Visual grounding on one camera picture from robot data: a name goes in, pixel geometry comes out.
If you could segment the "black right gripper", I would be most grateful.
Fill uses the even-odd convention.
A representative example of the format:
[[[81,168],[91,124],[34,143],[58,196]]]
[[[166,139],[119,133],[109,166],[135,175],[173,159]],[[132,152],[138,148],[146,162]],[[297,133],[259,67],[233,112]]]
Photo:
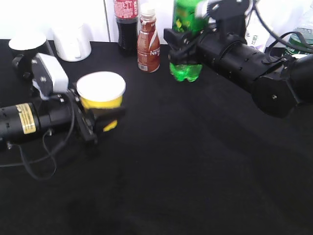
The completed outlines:
[[[163,38],[170,47],[169,62],[174,65],[201,64],[197,56],[197,44],[204,36],[213,32],[212,29],[205,28],[193,35],[192,31],[176,32],[171,28],[165,28]]]

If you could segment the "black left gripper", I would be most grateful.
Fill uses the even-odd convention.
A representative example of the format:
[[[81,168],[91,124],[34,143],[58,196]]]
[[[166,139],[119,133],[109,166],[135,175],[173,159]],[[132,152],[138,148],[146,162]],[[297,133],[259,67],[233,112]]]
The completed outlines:
[[[66,145],[70,136],[77,132],[79,137],[88,144],[97,144],[98,137],[110,123],[125,116],[123,106],[116,108],[91,108],[88,115],[83,111],[83,106],[77,93],[68,91],[50,98],[50,128],[58,132],[67,132],[62,141]]]

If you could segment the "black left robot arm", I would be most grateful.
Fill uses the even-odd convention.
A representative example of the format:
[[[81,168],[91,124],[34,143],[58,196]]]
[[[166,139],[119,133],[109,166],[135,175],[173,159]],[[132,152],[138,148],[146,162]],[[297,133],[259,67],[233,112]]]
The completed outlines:
[[[73,128],[87,143],[97,143],[104,128],[125,115],[125,108],[91,108],[85,110],[78,93],[71,89],[53,95],[48,100],[40,97],[30,102],[0,109],[0,149],[10,144],[35,140],[46,131],[66,132]]]

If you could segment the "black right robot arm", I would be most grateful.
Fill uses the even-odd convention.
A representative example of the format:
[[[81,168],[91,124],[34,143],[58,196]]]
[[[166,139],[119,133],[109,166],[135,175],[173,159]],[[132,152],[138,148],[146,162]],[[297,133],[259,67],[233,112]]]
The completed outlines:
[[[205,30],[164,30],[173,64],[203,64],[246,92],[264,113],[284,118],[295,108],[313,102],[313,56],[273,59],[232,33]]]

